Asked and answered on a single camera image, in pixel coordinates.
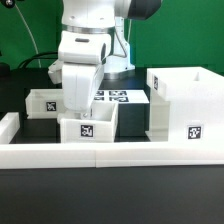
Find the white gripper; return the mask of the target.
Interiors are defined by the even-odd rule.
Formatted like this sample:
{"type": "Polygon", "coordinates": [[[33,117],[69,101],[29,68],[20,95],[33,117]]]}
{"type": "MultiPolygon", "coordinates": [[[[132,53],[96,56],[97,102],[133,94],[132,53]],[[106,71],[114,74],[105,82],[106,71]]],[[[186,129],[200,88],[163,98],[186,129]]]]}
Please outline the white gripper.
{"type": "Polygon", "coordinates": [[[88,111],[104,76],[103,62],[111,52],[109,34],[62,32],[58,59],[62,65],[62,88],[67,109],[91,118],[88,111]]]}

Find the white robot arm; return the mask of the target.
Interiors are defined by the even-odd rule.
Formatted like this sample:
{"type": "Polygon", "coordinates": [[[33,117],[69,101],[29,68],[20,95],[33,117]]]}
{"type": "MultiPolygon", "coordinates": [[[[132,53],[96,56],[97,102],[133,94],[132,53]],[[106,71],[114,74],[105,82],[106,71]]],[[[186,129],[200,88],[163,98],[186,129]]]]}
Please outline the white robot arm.
{"type": "Polygon", "coordinates": [[[61,41],[57,60],[48,68],[53,83],[62,85],[67,110],[85,119],[114,53],[116,19],[146,20],[163,0],[62,0],[61,41]]]}

